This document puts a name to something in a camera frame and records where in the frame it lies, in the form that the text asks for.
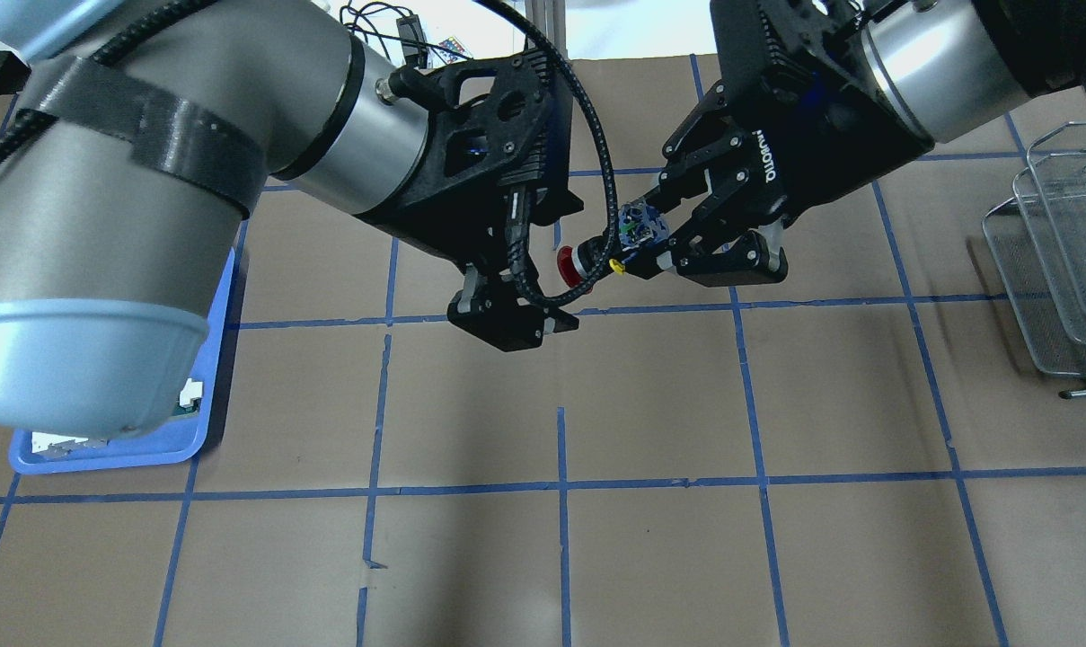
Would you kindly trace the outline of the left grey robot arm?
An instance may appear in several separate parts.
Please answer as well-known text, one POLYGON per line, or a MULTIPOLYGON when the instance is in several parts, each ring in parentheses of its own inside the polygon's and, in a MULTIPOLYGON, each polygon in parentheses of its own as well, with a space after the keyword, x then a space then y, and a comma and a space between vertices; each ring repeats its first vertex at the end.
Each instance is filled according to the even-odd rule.
POLYGON ((0 1, 29 66, 0 134, 0 426, 168 421, 268 179, 449 261, 449 320, 503 351, 574 331, 530 225, 568 188, 569 65, 396 66, 312 1, 0 1))

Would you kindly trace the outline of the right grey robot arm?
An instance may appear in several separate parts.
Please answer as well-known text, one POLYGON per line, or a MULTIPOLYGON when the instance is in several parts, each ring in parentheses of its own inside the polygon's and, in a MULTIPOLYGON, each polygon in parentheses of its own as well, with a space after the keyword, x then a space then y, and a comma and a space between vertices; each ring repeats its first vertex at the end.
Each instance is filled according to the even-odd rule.
POLYGON ((702 286, 783 281, 781 233, 1031 99, 1086 93, 1086 1, 712 1, 720 79, 668 143, 651 255, 702 286))

